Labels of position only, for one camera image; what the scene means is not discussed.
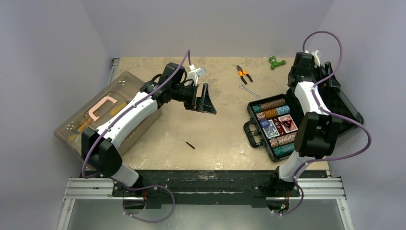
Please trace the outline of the red playing card deck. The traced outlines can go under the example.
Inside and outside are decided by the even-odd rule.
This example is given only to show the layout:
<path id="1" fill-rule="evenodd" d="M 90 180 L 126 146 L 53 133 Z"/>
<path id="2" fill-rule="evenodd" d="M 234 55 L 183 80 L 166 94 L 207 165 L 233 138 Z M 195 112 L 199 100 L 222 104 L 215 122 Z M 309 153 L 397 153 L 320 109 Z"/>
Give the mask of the red playing card deck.
<path id="1" fill-rule="evenodd" d="M 298 130 L 298 127 L 297 127 L 296 123 L 294 122 L 293 118 L 292 118 L 292 120 L 293 120 L 292 126 L 289 129 L 280 121 L 280 117 L 281 116 L 278 117 L 278 121 L 280 122 L 280 124 L 281 124 L 281 126 L 282 126 L 282 128 L 283 128 L 283 130 L 285 131 L 286 134 L 293 133 L 293 132 L 296 132 Z"/>

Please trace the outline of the red triangular dealer button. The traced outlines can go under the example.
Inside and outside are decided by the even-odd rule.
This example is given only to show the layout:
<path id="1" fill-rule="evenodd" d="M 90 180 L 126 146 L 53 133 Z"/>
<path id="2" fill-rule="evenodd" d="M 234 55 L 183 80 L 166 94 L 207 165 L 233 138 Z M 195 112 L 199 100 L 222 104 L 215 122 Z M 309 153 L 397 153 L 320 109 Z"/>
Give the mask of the red triangular dealer button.
<path id="1" fill-rule="evenodd" d="M 280 121 L 289 129 L 291 128 L 293 123 L 292 117 L 290 115 L 281 116 Z"/>

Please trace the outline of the black foam-lined poker case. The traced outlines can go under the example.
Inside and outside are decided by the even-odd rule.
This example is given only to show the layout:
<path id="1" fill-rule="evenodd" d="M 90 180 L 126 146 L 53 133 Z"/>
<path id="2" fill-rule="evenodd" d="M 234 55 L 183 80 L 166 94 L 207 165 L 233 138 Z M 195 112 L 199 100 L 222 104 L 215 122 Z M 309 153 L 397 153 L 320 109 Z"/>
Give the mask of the black foam-lined poker case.
<path id="1" fill-rule="evenodd" d="M 334 76 L 319 84 L 318 92 L 328 110 L 364 123 L 363 116 Z M 247 111 L 250 120 L 244 124 L 244 131 L 251 146 L 264 146 L 272 161 L 287 159 L 294 150 L 294 137 L 305 115 L 293 87 L 290 86 L 285 94 L 250 102 Z"/>

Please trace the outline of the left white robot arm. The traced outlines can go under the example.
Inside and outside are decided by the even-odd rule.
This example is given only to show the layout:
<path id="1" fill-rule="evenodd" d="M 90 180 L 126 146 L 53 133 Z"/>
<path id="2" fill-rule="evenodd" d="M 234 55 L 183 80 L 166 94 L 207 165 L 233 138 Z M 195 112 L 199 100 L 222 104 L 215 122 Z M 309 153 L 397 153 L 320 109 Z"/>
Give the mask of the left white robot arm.
<path id="1" fill-rule="evenodd" d="M 204 74 L 204 67 L 190 65 L 185 69 L 173 62 L 168 63 L 161 74 L 146 82 L 133 100 L 109 121 L 82 132 L 84 165 L 90 164 L 104 177 L 121 182 L 129 195 L 139 195 L 143 189 L 141 177 L 123 162 L 118 148 L 131 131 L 171 100 L 182 102 L 186 110 L 215 115 L 207 83 L 203 84 L 201 96 L 197 96 L 198 79 Z"/>

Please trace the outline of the silver wrench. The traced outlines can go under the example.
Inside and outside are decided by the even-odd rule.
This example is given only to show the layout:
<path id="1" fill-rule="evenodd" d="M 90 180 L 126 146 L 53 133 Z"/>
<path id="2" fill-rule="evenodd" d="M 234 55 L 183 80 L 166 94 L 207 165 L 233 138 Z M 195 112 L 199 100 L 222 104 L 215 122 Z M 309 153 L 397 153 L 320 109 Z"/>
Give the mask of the silver wrench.
<path id="1" fill-rule="evenodd" d="M 250 94 L 252 94 L 253 96 L 255 96 L 257 99 L 260 99 L 261 97 L 254 93 L 253 91 L 249 90 L 248 88 L 246 88 L 243 84 L 239 85 L 239 87 L 247 92 L 249 92 Z"/>

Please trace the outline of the small black screwdriver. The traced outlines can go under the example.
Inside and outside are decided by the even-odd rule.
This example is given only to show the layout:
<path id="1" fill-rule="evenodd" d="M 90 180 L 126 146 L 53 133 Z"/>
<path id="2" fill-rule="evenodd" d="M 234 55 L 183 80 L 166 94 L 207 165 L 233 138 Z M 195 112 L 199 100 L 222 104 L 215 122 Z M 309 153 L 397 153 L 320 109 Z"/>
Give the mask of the small black screwdriver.
<path id="1" fill-rule="evenodd" d="M 191 143 L 187 142 L 186 140 L 182 139 L 183 142 L 185 142 L 189 147 L 192 149 L 195 149 L 195 146 L 193 146 Z"/>

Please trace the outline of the orange black pliers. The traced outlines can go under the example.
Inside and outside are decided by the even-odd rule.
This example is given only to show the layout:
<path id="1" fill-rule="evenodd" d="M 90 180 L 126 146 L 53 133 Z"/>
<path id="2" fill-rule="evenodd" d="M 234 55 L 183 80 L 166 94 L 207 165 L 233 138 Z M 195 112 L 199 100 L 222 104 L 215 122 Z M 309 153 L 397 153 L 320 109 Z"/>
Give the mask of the orange black pliers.
<path id="1" fill-rule="evenodd" d="M 239 74 L 239 76 L 240 76 L 240 79 L 242 80 L 242 82 L 245 84 L 245 85 L 247 85 L 247 81 L 245 80 L 245 76 L 246 77 L 248 77 L 248 80 L 250 81 L 250 82 L 253 82 L 253 79 L 252 79 L 252 77 L 241 67 L 241 66 L 239 66 L 239 65 L 236 65 L 236 69 L 237 69 L 237 71 L 238 71 L 238 74 Z"/>

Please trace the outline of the orange blue chip stack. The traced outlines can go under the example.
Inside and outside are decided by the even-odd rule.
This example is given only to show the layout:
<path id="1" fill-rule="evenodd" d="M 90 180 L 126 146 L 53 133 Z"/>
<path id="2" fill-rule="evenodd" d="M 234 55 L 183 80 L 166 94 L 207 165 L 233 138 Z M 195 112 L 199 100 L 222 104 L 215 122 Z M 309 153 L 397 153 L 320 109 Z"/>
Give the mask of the orange blue chip stack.
<path id="1" fill-rule="evenodd" d="M 264 112 L 260 112 L 256 114 L 256 117 L 260 121 L 262 119 L 266 119 L 266 114 Z"/>

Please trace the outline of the blue small blind button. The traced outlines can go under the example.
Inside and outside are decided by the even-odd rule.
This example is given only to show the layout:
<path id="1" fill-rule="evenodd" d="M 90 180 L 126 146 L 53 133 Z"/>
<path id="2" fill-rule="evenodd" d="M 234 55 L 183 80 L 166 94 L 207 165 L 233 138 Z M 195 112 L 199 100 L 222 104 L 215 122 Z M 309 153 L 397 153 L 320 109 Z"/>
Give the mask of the blue small blind button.
<path id="1" fill-rule="evenodd" d="M 270 122 L 267 119 L 261 119 L 259 121 L 259 124 L 263 127 L 263 128 L 268 128 L 270 126 Z"/>

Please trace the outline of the green plastic toy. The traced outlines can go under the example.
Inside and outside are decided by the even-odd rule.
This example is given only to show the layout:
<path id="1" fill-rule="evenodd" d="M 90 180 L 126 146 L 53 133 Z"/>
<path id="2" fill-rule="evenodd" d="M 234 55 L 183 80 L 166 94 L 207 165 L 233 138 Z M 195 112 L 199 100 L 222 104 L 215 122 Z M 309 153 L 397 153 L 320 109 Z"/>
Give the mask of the green plastic toy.
<path id="1" fill-rule="evenodd" d="M 286 60 L 278 61 L 275 56 L 269 57 L 269 62 L 271 64 L 271 70 L 274 70 L 277 67 L 283 66 L 286 64 Z"/>

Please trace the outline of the yellow red chip stack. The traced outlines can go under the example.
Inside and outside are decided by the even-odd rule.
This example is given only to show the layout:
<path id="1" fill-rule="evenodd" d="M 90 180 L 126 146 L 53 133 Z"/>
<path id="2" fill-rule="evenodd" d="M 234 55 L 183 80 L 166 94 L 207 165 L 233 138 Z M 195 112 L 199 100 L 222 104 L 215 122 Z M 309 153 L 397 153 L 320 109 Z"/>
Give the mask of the yellow red chip stack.
<path id="1" fill-rule="evenodd" d="M 264 113 L 265 119 L 270 119 L 270 118 L 278 116 L 278 111 L 276 109 L 267 110 L 267 111 L 264 111 L 263 113 Z"/>

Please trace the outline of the orange blue lower chip row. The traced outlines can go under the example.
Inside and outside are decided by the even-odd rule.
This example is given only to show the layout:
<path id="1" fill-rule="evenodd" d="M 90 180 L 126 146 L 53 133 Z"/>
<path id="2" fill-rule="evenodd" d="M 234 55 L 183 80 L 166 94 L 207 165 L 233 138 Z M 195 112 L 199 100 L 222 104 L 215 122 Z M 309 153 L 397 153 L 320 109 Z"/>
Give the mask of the orange blue lower chip row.
<path id="1" fill-rule="evenodd" d="M 283 145 L 293 143 L 296 134 L 297 134 L 297 132 L 293 132 L 293 133 L 286 134 L 284 136 L 280 136 L 280 137 L 277 137 L 277 138 L 270 139 L 269 140 L 270 146 L 272 148 L 276 148 L 276 147 L 279 147 L 279 146 L 283 146 Z"/>

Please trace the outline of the blue playing card deck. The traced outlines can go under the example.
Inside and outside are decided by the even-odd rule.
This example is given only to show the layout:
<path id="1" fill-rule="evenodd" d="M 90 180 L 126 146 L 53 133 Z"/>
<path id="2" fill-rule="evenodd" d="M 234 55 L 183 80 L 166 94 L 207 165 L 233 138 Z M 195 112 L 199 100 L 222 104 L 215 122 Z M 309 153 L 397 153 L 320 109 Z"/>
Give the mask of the blue playing card deck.
<path id="1" fill-rule="evenodd" d="M 267 139 L 272 139 L 280 136 L 280 133 L 272 120 L 269 120 L 270 126 L 268 128 L 262 128 Z"/>

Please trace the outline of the translucent brown tool box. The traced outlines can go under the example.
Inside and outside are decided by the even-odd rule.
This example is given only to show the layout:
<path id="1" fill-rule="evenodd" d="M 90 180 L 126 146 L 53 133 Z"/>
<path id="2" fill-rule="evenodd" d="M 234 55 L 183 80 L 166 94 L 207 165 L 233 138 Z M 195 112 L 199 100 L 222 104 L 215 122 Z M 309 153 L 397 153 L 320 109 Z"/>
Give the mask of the translucent brown tool box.
<path id="1" fill-rule="evenodd" d="M 96 129 L 108 122 L 132 101 L 144 84 L 132 73 L 122 73 L 57 128 L 54 136 L 82 160 L 81 133 L 88 127 Z"/>

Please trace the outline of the aluminium frame rail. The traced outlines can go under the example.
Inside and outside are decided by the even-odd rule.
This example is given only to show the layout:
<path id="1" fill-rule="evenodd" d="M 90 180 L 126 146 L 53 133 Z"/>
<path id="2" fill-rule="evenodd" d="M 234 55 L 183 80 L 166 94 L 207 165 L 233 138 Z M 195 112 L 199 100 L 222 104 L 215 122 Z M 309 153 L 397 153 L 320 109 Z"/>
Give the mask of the aluminium frame rail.
<path id="1" fill-rule="evenodd" d="M 298 180 L 304 192 L 305 199 L 333 200 L 338 206 L 339 216 L 345 230 L 353 230 L 347 198 L 342 180 L 340 178 L 300 178 Z M 57 226 L 58 230 L 66 230 L 73 212 L 76 200 L 136 200 L 143 201 L 142 197 L 114 195 L 115 183 L 110 179 L 83 179 L 70 178 L 64 194 L 62 214 Z"/>

